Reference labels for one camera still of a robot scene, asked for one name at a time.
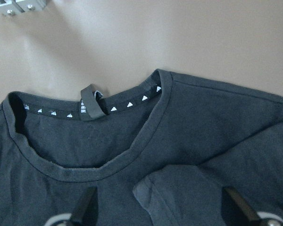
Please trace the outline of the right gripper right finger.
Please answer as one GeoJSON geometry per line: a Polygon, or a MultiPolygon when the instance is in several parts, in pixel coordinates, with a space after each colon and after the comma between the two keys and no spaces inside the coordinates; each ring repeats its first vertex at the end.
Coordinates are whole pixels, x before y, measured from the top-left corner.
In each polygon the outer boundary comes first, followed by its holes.
{"type": "Polygon", "coordinates": [[[227,226],[259,226],[261,218],[234,187],[223,187],[223,221],[227,226]]]}

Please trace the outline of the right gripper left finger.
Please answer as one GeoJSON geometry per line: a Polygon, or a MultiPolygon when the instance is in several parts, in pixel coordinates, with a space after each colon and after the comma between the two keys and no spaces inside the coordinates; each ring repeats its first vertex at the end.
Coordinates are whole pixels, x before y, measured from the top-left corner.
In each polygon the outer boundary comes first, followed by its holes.
{"type": "Polygon", "coordinates": [[[97,187],[88,187],[77,202],[70,220],[70,226],[95,226],[98,221],[99,205],[97,187]]]}

